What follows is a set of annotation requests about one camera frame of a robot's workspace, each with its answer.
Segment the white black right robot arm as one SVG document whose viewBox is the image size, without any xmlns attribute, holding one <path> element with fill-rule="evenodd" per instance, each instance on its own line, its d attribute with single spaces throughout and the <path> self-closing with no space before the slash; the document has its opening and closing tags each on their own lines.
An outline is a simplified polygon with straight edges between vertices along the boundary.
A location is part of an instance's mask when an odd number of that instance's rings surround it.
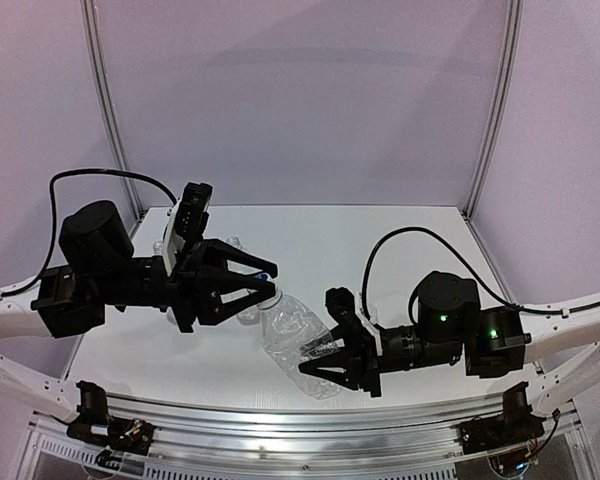
<svg viewBox="0 0 600 480">
<path fill-rule="evenodd" d="M 482 308 L 478 283 L 433 271 L 415 287 L 409 325 L 385 328 L 346 288 L 325 294 L 341 346 L 300 364 L 301 373 L 381 396 L 386 373 L 465 363 L 480 379 L 500 378 L 561 350 L 600 341 L 600 293 L 547 306 Z"/>
</svg>

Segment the aluminium left corner post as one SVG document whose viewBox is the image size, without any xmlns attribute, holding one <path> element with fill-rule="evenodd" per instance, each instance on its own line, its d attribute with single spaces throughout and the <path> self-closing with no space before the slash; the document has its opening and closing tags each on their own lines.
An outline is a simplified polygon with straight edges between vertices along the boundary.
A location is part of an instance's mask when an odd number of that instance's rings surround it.
<svg viewBox="0 0 600 480">
<path fill-rule="evenodd" d="M 111 150 L 114 165 L 122 171 L 131 171 L 120 133 L 116 106 L 113 101 L 106 60 L 99 26 L 97 2 L 80 1 L 88 57 L 91 64 L 96 99 L 98 101 L 105 136 Z"/>
</svg>

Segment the aluminium front rail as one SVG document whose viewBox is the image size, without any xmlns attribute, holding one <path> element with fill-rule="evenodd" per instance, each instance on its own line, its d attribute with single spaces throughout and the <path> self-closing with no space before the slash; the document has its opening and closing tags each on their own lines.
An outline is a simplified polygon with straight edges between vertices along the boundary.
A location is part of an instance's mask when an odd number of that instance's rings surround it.
<svg viewBox="0 0 600 480">
<path fill-rule="evenodd" d="M 115 453 L 71 439 L 35 415 L 21 479 L 590 479 L 593 471 L 573 406 L 547 422 L 539 454 L 512 469 L 504 453 L 467 454 L 463 421 L 498 412 L 497 397 L 433 405 L 323 411 L 245 411 L 113 396 L 111 412 L 156 428 L 144 455 Z"/>
</svg>

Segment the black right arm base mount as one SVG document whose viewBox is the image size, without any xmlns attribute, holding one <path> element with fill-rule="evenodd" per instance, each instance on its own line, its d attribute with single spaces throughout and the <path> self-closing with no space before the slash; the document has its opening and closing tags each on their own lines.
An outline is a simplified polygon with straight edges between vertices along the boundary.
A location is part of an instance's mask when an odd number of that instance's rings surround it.
<svg viewBox="0 0 600 480">
<path fill-rule="evenodd" d="M 505 390 L 499 413 L 458 425 L 462 453 L 471 455 L 542 439 L 545 423 L 550 419 L 557 422 L 559 409 L 568 400 L 565 386 L 559 377 L 542 377 Z"/>
</svg>

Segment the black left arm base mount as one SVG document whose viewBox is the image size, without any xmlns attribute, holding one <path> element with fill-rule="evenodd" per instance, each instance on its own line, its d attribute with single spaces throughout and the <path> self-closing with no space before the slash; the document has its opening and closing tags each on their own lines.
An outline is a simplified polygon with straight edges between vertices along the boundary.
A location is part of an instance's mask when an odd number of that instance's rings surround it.
<svg viewBox="0 0 600 480">
<path fill-rule="evenodd" d="M 67 427 L 67 436 L 101 451 L 95 464 L 101 468 L 118 470 L 124 453 L 147 456 L 156 427 L 144 419 L 126 419 L 109 413 L 107 394 L 95 383 L 77 383 L 80 402 L 78 416 Z"/>
</svg>

